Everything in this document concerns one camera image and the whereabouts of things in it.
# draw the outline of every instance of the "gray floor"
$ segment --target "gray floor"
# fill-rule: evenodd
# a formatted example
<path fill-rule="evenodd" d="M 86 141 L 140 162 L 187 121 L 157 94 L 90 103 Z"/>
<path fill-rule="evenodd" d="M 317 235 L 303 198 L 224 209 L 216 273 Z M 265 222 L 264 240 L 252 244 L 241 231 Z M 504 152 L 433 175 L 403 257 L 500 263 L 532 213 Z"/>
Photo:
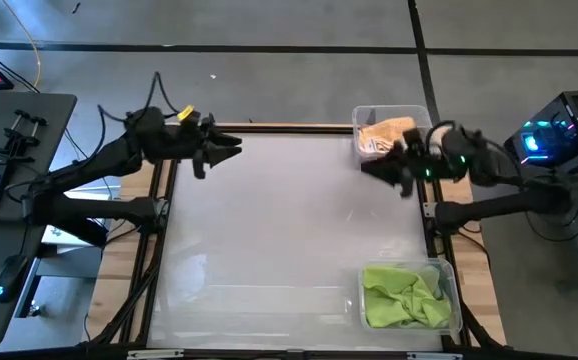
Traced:
<path fill-rule="evenodd" d="M 13 319 L 0 351 L 73 346 L 82 340 L 93 280 L 42 278 L 35 300 L 42 316 Z"/>
<path fill-rule="evenodd" d="M 430 48 L 578 49 L 578 0 L 416 2 Z M 75 0 L 10 3 L 48 44 L 414 46 L 406 0 L 103 0 L 83 1 L 75 14 Z M 0 3 L 0 42 L 25 41 Z M 0 50 L 0 58 L 34 78 L 32 52 Z M 100 131 L 95 105 L 115 114 L 141 107 L 156 70 L 175 104 L 194 104 L 222 122 L 348 123 L 356 105 L 425 104 L 415 55 L 42 51 L 42 58 L 40 89 L 79 98 L 69 128 L 86 152 Z M 441 118 L 498 141 L 559 92 L 578 90 L 578 57 L 430 56 L 429 68 Z M 107 125 L 107 140 L 121 134 L 119 124 Z M 73 157 L 63 142 L 54 167 Z M 576 266 L 563 256 L 570 249 L 504 238 L 526 227 L 518 217 L 497 224 L 485 238 L 509 344 L 578 355 L 578 292 L 562 295 L 554 285 Z M 42 342 L 27 341 L 26 325 L 16 322 L 0 350 L 77 342 L 81 320 L 64 319 L 56 329 L 72 327 Z"/>

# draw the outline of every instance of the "yellow cable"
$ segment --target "yellow cable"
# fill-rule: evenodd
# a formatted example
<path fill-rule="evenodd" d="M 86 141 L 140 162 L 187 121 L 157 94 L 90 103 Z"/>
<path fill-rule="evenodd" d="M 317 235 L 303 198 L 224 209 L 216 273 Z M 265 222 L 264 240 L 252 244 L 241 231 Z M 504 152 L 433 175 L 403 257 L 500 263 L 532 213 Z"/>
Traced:
<path fill-rule="evenodd" d="M 36 60 L 38 63 L 38 73 L 36 74 L 36 81 L 34 81 L 33 87 L 37 88 L 38 84 L 40 84 L 40 72 L 41 72 L 41 68 L 42 68 L 42 63 L 40 62 L 40 53 L 38 52 L 38 48 L 36 47 L 36 43 L 33 41 L 33 38 L 31 38 L 31 34 L 29 34 L 29 31 L 27 31 L 27 28 L 25 27 L 25 25 L 22 23 L 22 21 L 20 21 L 20 18 L 18 17 L 18 15 L 16 15 L 16 12 L 13 11 L 11 6 L 9 6 L 9 3 L 7 3 L 7 0 L 2 0 L 2 2 L 5 4 L 7 9 L 9 9 L 9 12 L 11 13 L 11 15 L 13 15 L 13 17 L 16 18 L 16 21 L 18 21 L 18 24 L 20 24 L 20 27 L 22 28 L 22 30 L 24 30 L 25 34 L 27 35 L 27 38 L 29 39 L 29 42 L 31 43 L 31 47 L 33 48 L 33 52 L 36 54 Z"/>

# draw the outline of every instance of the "white table surface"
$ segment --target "white table surface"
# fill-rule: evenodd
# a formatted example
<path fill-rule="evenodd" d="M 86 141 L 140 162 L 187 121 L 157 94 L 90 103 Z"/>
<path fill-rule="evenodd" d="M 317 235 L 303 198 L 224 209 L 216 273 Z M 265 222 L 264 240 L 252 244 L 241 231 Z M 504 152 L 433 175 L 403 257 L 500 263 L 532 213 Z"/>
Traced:
<path fill-rule="evenodd" d="M 417 195 L 361 173 L 351 136 L 241 137 L 205 180 L 179 167 L 149 347 L 441 349 L 360 323 L 367 260 L 426 258 Z"/>

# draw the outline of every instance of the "computer mouse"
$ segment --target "computer mouse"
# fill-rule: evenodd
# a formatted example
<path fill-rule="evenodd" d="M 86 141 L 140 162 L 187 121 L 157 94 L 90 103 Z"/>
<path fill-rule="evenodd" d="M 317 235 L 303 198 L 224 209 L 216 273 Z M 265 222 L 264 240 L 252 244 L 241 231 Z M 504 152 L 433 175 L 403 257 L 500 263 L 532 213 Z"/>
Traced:
<path fill-rule="evenodd" d="M 0 303 L 17 299 L 23 284 L 27 257 L 21 254 L 5 259 L 0 267 Z"/>

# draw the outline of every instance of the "blue led light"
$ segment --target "blue led light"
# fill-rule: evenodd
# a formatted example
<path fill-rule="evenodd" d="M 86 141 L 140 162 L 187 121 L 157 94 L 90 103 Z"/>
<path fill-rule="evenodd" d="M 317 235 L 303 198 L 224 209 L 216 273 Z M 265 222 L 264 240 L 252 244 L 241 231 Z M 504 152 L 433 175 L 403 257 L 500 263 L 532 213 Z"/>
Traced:
<path fill-rule="evenodd" d="M 547 159 L 549 159 L 548 155 L 531 155 L 524 158 L 524 160 L 520 162 L 520 165 L 526 163 L 528 160 L 547 160 Z"/>
<path fill-rule="evenodd" d="M 538 149 L 540 149 L 538 144 L 536 144 L 536 139 L 534 139 L 533 136 L 527 136 L 525 138 L 525 146 L 529 151 L 538 151 Z"/>

